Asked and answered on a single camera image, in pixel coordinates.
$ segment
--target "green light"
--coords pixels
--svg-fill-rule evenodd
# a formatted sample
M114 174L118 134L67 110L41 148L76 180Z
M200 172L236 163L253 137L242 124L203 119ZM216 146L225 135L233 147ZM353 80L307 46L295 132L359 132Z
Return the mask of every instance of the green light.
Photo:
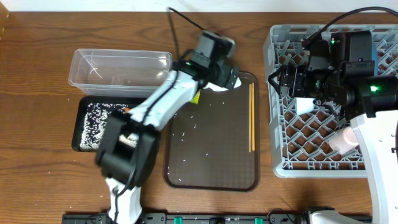
M371 86L371 91L377 91L379 88L377 86Z

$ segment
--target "white wall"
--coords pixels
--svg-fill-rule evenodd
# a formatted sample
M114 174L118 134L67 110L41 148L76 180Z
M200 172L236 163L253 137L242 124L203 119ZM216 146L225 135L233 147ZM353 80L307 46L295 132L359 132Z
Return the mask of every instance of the white wall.
M347 12L366 6L398 11L398 0L0 0L10 11Z

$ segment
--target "plastic bin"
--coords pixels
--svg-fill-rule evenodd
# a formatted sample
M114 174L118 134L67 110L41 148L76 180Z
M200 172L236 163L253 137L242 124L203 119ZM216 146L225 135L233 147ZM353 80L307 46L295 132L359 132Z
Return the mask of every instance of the plastic bin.
M275 25L263 46L266 81L281 65L302 65L308 55L301 39L324 25ZM322 33L330 42L332 32L370 30L377 49L379 75L398 76L398 25L333 25ZM327 140L335 131L349 126L326 108L315 107L311 113L296 115L294 98L279 96L268 85L270 103L269 134L272 167L278 177L359 178L366 177L359 147L340 155ZM341 106L328 103L339 111Z
M148 97L168 77L171 66L168 52L78 49L69 84L87 95Z

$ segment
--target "transparent box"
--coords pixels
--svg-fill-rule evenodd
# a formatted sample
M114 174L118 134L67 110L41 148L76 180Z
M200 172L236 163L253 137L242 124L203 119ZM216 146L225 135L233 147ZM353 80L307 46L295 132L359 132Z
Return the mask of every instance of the transparent box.
M169 52L78 49L69 84L87 95L148 97L168 77L171 66Z

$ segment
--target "lattice basket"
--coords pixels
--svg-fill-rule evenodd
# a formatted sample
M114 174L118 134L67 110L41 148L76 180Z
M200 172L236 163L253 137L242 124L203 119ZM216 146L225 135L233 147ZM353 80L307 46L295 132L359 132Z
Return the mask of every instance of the lattice basket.
M300 41L321 29L323 25L276 25L263 46L266 80L281 65L303 65L308 55ZM398 76L397 25L334 25L322 33L330 42L332 32L370 30L375 43L379 75ZM362 178L365 166L359 147L346 154L332 151L327 141L335 131L349 126L324 107L311 113L296 115L296 100L279 96L268 85L272 166L278 177ZM336 112L340 105L328 103Z

